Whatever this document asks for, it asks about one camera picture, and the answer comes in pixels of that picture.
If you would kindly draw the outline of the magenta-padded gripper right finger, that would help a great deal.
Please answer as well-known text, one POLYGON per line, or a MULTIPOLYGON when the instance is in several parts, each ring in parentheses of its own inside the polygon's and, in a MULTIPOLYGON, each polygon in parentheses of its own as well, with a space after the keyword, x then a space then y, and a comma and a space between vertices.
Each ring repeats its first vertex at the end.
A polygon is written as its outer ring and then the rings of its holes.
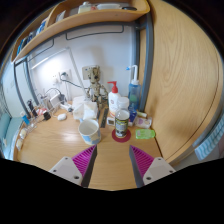
POLYGON ((153 158, 135 146, 129 147, 129 156, 138 188, 175 172, 175 169, 162 157, 153 158))

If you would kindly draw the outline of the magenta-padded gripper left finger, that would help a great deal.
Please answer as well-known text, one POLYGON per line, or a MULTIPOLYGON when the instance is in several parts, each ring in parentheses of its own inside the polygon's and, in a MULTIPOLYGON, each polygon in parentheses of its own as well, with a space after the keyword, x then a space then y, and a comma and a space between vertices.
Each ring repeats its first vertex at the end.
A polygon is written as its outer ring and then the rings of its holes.
POLYGON ((76 185, 87 188, 90 183, 96 157, 97 146, 93 145, 72 158, 63 157, 49 172, 76 185))

